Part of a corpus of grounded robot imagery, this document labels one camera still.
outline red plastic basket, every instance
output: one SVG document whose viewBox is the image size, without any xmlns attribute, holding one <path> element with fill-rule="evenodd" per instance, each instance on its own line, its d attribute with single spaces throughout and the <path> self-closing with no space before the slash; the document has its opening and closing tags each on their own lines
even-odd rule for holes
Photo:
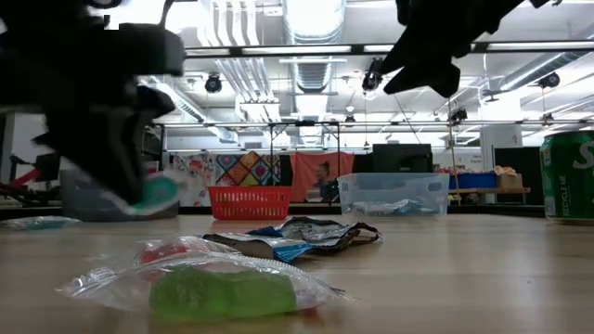
<svg viewBox="0 0 594 334">
<path fill-rule="evenodd" d="M 287 218 L 290 186 L 209 186 L 213 216 L 220 220 Z"/>
</svg>

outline sprite can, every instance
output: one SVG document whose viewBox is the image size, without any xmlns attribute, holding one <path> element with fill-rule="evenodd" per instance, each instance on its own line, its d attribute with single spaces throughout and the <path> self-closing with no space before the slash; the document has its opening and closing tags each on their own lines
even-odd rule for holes
<svg viewBox="0 0 594 334">
<path fill-rule="evenodd" d="M 594 131 L 545 137 L 540 168 L 545 214 L 561 224 L 594 223 Z"/>
</svg>

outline plastic storage bin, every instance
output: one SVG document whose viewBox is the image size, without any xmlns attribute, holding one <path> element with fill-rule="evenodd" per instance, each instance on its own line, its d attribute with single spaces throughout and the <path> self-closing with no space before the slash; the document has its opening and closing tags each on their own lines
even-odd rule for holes
<svg viewBox="0 0 594 334">
<path fill-rule="evenodd" d="M 497 187 L 497 176 L 494 173 L 462 173 L 458 174 L 460 189 L 494 188 Z M 449 188 L 456 189 L 454 175 L 449 177 Z"/>
<path fill-rule="evenodd" d="M 289 214 L 290 186 L 209 186 L 213 216 L 220 220 L 282 220 Z"/>
<path fill-rule="evenodd" d="M 338 179 L 342 214 L 366 216 L 447 213 L 448 174 L 352 173 Z"/>
<path fill-rule="evenodd" d="M 179 202 L 161 212 L 134 216 L 122 212 L 112 201 L 103 198 L 107 190 L 80 170 L 65 170 L 59 175 L 62 211 L 67 217 L 84 222 L 130 222 L 175 217 Z"/>
</svg>

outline robotic arm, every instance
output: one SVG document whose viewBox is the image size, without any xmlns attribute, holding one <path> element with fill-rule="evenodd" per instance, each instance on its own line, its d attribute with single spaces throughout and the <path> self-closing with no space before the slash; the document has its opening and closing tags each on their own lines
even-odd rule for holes
<svg viewBox="0 0 594 334">
<path fill-rule="evenodd" d="M 175 109 L 164 93 L 137 84 L 138 75 L 183 74 L 181 39 L 159 25 L 122 24 L 87 6 L 122 0 L 5 0 L 0 18 L 0 105 L 31 105 L 46 117 L 34 142 L 78 164 L 130 204 L 142 199 L 143 168 L 136 144 L 144 127 Z"/>
<path fill-rule="evenodd" d="M 400 70 L 384 92 L 395 94 L 428 85 L 443 97 L 458 91 L 460 69 L 452 58 L 471 52 L 471 43 L 499 23 L 523 0 L 395 0 L 398 22 L 406 26 L 380 74 Z M 539 8 L 549 0 L 530 0 Z M 555 0 L 554 6 L 562 0 Z"/>
</svg>

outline blue container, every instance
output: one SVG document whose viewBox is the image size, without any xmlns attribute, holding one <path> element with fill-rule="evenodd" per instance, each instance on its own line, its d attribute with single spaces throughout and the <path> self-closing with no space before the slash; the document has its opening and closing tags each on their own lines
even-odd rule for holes
<svg viewBox="0 0 594 334">
<path fill-rule="evenodd" d="M 460 189 L 495 188 L 497 176 L 494 173 L 462 173 L 458 175 L 458 186 Z M 449 188 L 456 189 L 454 175 L 449 176 Z"/>
</svg>

